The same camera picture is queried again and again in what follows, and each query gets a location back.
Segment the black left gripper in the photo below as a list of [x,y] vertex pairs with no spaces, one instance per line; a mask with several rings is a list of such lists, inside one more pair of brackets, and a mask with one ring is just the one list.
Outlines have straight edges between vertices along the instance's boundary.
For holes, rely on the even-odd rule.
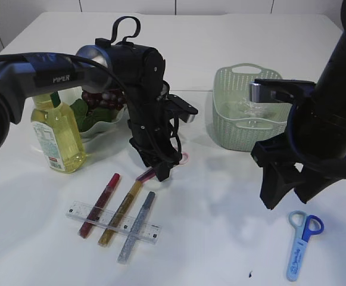
[[128,103],[131,145],[147,167],[153,167],[157,179],[169,178],[170,170],[182,159],[179,148],[172,145],[176,132],[166,119],[159,103]]

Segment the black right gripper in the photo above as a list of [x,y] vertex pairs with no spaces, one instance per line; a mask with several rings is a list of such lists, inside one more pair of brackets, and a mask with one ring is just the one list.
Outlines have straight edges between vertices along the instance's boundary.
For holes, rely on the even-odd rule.
[[[333,114],[314,101],[294,104],[285,131],[256,142],[251,155],[263,168],[260,198],[267,209],[273,210],[293,188],[306,204],[346,179],[346,114]],[[301,173],[295,163],[303,165]]]

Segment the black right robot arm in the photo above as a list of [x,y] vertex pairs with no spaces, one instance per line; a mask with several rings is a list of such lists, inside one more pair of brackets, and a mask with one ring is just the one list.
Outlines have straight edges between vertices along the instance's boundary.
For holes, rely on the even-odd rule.
[[283,133],[255,143],[251,156],[263,170],[260,198],[268,209],[294,191],[306,203],[346,179],[346,1],[344,31],[317,82],[255,79],[250,100],[289,103]]

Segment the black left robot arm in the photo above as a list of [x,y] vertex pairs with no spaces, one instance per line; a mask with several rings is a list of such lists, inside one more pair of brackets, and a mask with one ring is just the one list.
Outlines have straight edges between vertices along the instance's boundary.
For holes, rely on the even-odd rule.
[[91,93],[121,89],[129,111],[131,145],[163,181],[182,154],[174,136],[167,100],[162,95],[166,62],[155,48],[97,39],[76,55],[28,52],[0,55],[0,147],[10,124],[21,121],[25,100],[81,87]]

